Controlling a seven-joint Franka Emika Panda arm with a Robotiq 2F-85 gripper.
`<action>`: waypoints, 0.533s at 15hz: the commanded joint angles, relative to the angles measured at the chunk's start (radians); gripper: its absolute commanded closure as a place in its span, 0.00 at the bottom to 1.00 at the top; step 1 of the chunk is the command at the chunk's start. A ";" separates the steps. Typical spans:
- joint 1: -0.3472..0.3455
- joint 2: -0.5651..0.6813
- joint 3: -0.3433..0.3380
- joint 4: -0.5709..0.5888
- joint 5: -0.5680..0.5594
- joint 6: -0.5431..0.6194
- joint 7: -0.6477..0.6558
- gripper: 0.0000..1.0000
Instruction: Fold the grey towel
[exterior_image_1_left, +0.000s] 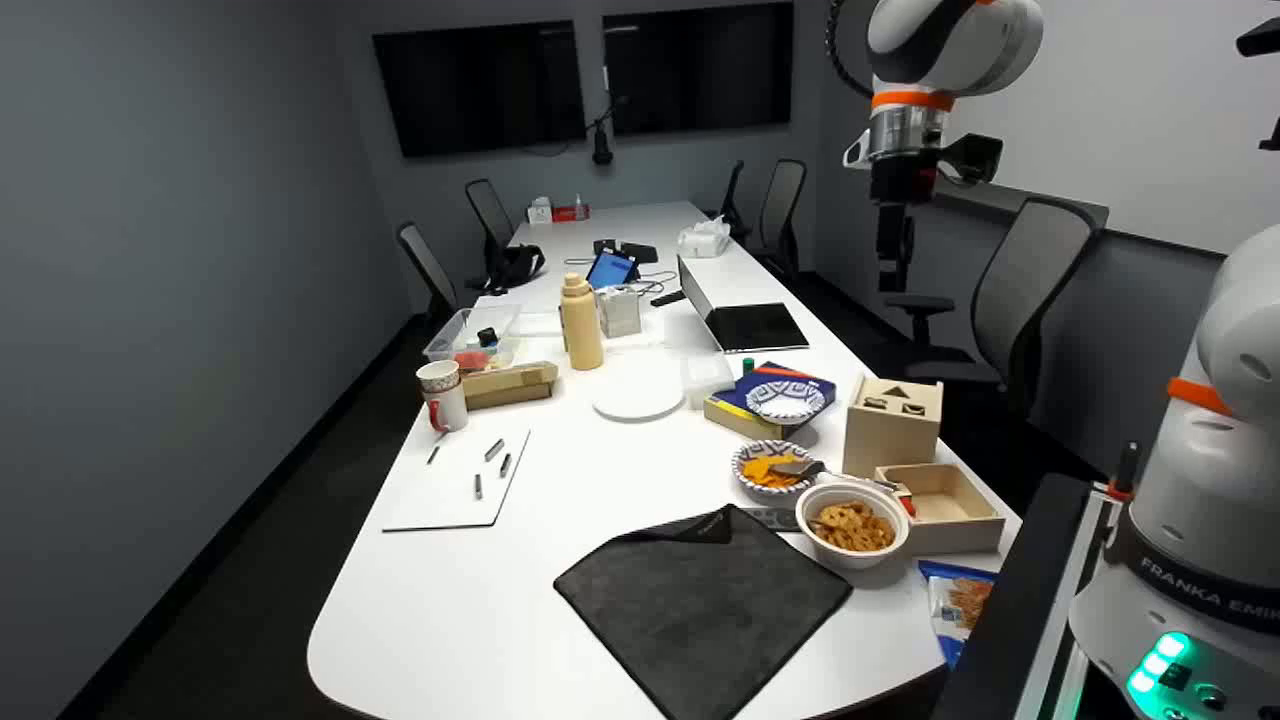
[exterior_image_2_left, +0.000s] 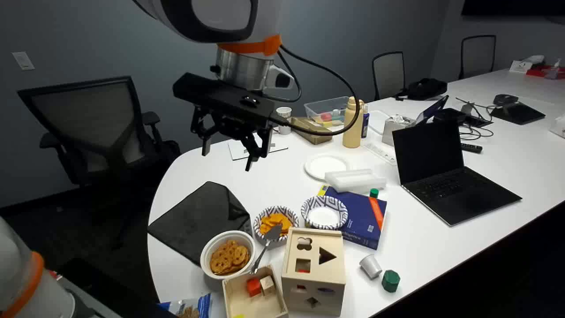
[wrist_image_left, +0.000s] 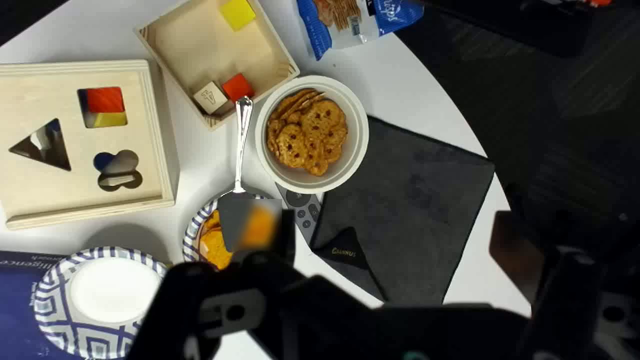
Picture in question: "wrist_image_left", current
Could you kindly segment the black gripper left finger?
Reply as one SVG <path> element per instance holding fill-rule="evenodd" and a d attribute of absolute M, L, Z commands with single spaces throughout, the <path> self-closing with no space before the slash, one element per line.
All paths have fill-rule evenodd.
<path fill-rule="evenodd" d="M 297 282 L 297 221 L 276 218 L 269 247 L 241 251 L 216 270 L 209 262 L 173 267 L 160 282 L 126 360 L 213 360 L 223 338 L 249 333 L 275 358 L 284 357 L 280 296 Z"/>

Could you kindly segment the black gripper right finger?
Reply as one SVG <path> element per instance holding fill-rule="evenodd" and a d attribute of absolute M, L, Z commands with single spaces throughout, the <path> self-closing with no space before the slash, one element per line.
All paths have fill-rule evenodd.
<path fill-rule="evenodd" d="M 522 360 L 587 360 L 602 282 L 602 264 L 585 253 L 562 253 L 525 333 Z"/>

